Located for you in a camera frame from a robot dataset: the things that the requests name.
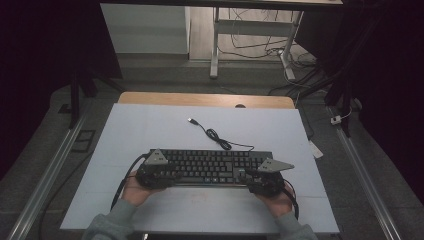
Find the metal stand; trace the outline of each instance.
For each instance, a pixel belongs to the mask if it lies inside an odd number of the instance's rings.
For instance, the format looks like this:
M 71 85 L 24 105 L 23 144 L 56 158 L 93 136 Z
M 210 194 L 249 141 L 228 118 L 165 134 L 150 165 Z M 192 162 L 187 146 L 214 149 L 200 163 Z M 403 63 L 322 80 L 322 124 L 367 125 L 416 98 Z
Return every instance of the metal stand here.
M 211 57 L 211 70 L 210 78 L 216 79 L 218 77 L 218 35 L 219 34 L 233 34 L 234 26 L 237 26 L 237 33 L 240 35 L 251 36 L 275 36 L 287 37 L 286 46 L 284 47 L 283 54 L 280 59 L 283 63 L 287 78 L 295 80 L 293 70 L 291 69 L 288 56 L 290 48 L 293 44 L 294 37 L 299 27 L 300 19 L 303 12 L 297 12 L 294 22 L 260 22 L 260 21 L 240 21 L 240 20 L 225 20 L 219 19 L 219 8 L 215 8 L 214 18 L 214 38 Z

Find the power cord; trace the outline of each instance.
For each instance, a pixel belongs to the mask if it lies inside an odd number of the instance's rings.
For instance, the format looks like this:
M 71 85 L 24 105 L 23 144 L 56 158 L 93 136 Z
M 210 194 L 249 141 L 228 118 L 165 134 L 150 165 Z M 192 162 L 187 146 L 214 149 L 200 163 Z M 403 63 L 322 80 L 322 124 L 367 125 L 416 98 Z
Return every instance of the power cord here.
M 127 183 L 127 179 L 130 176 L 130 173 L 132 169 L 134 168 L 134 166 L 138 163 L 138 161 L 140 161 L 140 159 L 142 158 L 146 159 L 147 157 L 148 157 L 148 154 L 140 155 L 138 158 L 135 159 L 133 164 L 130 166 L 127 173 L 125 174 L 124 179 L 122 179 L 121 184 L 119 184 L 119 187 L 116 190 L 115 196 L 113 197 L 113 200 L 112 200 L 112 205 L 110 206 L 110 210 L 112 210 L 113 206 L 115 206 L 116 202 L 118 201 L 119 195 L 121 195 L 122 189 L 124 189 L 125 183 Z
M 296 201 L 296 191 L 294 190 L 293 185 L 289 181 L 287 181 L 286 179 L 284 179 L 284 182 L 286 182 L 287 184 L 289 184 L 289 186 L 293 190 L 293 195 L 292 195 L 286 188 L 283 188 L 282 189 L 283 193 L 286 194 L 287 197 L 289 197 L 290 201 L 293 204 L 293 207 L 294 207 L 294 216 L 296 217 L 296 219 L 299 219 L 299 204 Z

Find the wooden board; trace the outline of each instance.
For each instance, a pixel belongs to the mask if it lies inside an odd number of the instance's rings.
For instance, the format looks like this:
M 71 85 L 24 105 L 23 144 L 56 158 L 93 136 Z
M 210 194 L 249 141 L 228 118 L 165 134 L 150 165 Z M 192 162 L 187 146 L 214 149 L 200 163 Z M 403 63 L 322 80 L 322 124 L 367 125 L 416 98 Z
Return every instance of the wooden board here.
M 235 107 L 243 104 L 246 108 L 294 109 L 293 100 L 289 97 L 225 94 L 124 92 L 118 103 L 211 107 Z

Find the metal frame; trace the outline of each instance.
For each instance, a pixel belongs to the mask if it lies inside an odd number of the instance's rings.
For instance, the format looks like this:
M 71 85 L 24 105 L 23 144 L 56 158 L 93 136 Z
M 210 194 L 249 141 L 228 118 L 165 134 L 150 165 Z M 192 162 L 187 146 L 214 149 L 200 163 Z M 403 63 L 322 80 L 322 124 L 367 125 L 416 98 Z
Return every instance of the metal frame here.
M 386 204 L 381 199 L 380 194 L 378 193 L 365 164 L 359 156 L 352 139 L 347 137 L 340 127 L 337 128 L 337 135 L 339 136 L 340 142 L 352 163 L 352 167 L 355 170 L 356 176 L 358 177 L 365 194 L 367 195 L 368 201 L 376 213 L 376 217 L 380 222 L 386 238 L 390 240 L 401 240 L 402 237 L 399 234 L 396 224 L 393 221 Z
M 295 80 L 291 64 L 288 56 L 294 37 L 299 27 L 300 19 L 303 12 L 297 12 L 292 23 L 289 22 L 259 22 L 259 21 L 240 21 L 240 20 L 220 20 L 219 8 L 215 9 L 214 18 L 214 37 L 211 56 L 211 69 L 210 78 L 216 79 L 218 77 L 218 35 L 219 34 L 232 34 L 234 32 L 234 23 L 237 22 L 237 33 L 240 35 L 253 35 L 253 36 L 276 36 L 287 37 L 286 46 L 284 51 L 280 54 L 281 62 L 284 66 L 284 71 L 288 80 Z
M 25 239 L 29 230 L 34 223 L 35 218 L 37 217 L 44 201 L 47 198 L 47 195 L 53 186 L 54 181 L 56 180 L 57 175 L 60 172 L 60 169 L 65 162 L 66 157 L 68 156 L 69 151 L 71 150 L 72 144 L 78 136 L 78 133 L 84 124 L 88 112 L 91 110 L 93 100 L 87 99 L 85 106 L 83 106 L 83 112 L 81 117 L 76 122 L 73 129 L 68 130 L 65 138 L 62 140 L 59 149 L 56 151 L 52 160 L 46 168 L 41 180 L 38 182 L 35 187 L 34 192 L 29 198 L 27 204 L 19 215 L 18 220 L 15 223 L 15 226 L 12 228 L 8 240 L 11 239 Z

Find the sleeve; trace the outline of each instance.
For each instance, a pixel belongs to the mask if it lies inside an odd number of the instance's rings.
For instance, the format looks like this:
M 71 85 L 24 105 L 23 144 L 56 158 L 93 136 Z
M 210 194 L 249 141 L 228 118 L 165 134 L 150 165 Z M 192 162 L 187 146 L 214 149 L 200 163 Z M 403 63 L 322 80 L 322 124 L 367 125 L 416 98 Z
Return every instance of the sleeve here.
M 119 199 L 108 215 L 97 215 L 82 236 L 83 240 L 124 240 L 134 231 L 131 218 L 136 207 Z
M 294 213 L 287 213 L 275 219 L 281 240 L 318 240 L 309 225 L 300 225 Z

